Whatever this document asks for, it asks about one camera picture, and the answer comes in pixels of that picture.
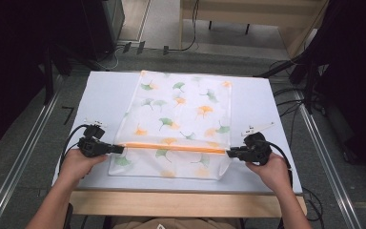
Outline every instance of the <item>white table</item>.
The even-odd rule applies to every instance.
[[[283,132],[267,79],[200,74],[233,83],[232,146],[243,145],[241,132],[249,125],[274,122],[263,131],[278,145],[293,167],[294,191],[306,212],[298,174]],[[73,128],[85,118],[105,123],[102,141],[112,143],[138,82],[139,73],[92,72],[79,104]],[[77,142],[78,131],[71,144]],[[235,160],[220,180],[163,177],[111,177],[109,161],[96,165],[72,193],[75,214],[155,217],[280,217],[273,192]]]

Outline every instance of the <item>wooden table edge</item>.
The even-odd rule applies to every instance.
[[[296,196],[306,215],[302,195]],[[280,218],[277,198],[268,194],[178,193],[76,190],[70,203],[76,215]]]

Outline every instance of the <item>hand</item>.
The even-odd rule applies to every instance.
[[[246,162],[246,166],[258,174],[267,187],[275,193],[285,187],[291,188],[287,165],[282,156],[271,153],[269,161],[265,165],[255,165],[251,162]]]
[[[69,183],[78,183],[78,181],[88,174],[95,164],[107,159],[106,155],[85,157],[79,149],[71,149],[65,157],[61,166],[59,177]]]

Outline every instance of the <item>gray floor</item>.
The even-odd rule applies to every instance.
[[[170,45],[177,48],[177,33],[175,9],[177,0],[152,0],[147,23],[144,26],[142,40],[146,40],[148,48],[162,48]],[[162,20],[163,32],[158,31]],[[279,59],[287,59],[288,56],[281,44],[276,29],[273,27],[251,26],[249,37],[241,34],[245,31],[244,25],[214,24],[208,31],[208,22],[198,22],[197,46],[193,46],[191,52],[170,53],[162,55],[162,52],[147,51],[140,55],[132,52],[119,53],[119,64],[115,71],[140,71],[151,70],[160,72],[181,73],[217,73],[249,76],[264,73],[272,63]],[[191,42],[191,22],[185,22],[185,44]],[[49,190],[53,169],[59,157],[63,141],[71,130],[71,120],[64,125],[69,113],[62,106],[77,108],[78,101],[86,85],[89,70],[83,66],[74,64],[71,77],[67,78],[58,101],[53,109],[51,118],[47,123],[40,139],[38,140],[30,161],[20,177],[8,205],[0,218],[0,228],[24,228],[30,220],[44,193]],[[280,77],[272,78],[273,91],[288,88],[291,85],[286,79],[286,73],[280,73]],[[41,92],[29,105],[29,107],[16,119],[0,142],[0,186],[10,171],[11,165],[16,160],[34,120],[37,119],[44,98]],[[277,102],[294,99],[294,94],[287,93],[276,98]],[[286,107],[279,107],[283,112]],[[339,143],[328,120],[319,112],[313,115],[318,129],[323,137],[328,152],[331,155],[336,169],[341,177],[344,187],[355,206],[357,216],[362,228],[366,228],[366,165],[360,163],[351,165],[344,161]],[[282,123],[287,137],[291,137],[293,114],[283,116]],[[299,172],[301,183],[312,190],[322,201],[324,214],[323,220],[326,228],[347,228],[345,219],[337,205],[334,191],[328,181],[327,174],[323,171],[320,159],[316,153],[314,143],[306,128],[302,115],[295,117],[292,153],[295,166]],[[310,204],[307,204],[308,217],[315,218]],[[83,217],[72,218],[72,228],[80,227]],[[102,217],[88,219],[86,228],[100,228]],[[276,228],[278,219],[248,219],[247,228]],[[312,222],[314,228],[320,228],[318,221]]]

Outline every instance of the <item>metal rail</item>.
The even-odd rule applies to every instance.
[[[44,127],[46,126],[47,121],[50,118],[52,109],[55,106],[64,82],[65,81],[63,77],[61,75],[58,75],[55,82],[57,90],[55,91],[51,101],[43,107],[40,115],[37,117],[37,120],[31,128],[25,144],[20,150],[17,159],[14,161],[4,183],[0,188],[0,218],[5,211],[8,202],[10,201],[10,197],[13,194],[14,189],[16,188],[16,185],[23,174],[23,171],[26,168],[26,165],[29,162],[34,146],[37,143],[37,140],[39,139]]]
[[[301,93],[295,93],[296,99],[301,99],[302,97],[303,96]],[[304,105],[301,105],[300,109],[347,227],[353,229],[362,228],[356,215],[353,203],[350,200],[349,195],[347,194],[347,191],[344,188],[341,178],[336,170],[336,167],[332,162],[329,152],[326,149],[325,143],[323,142],[320,132],[316,127],[313,116],[308,113]]]

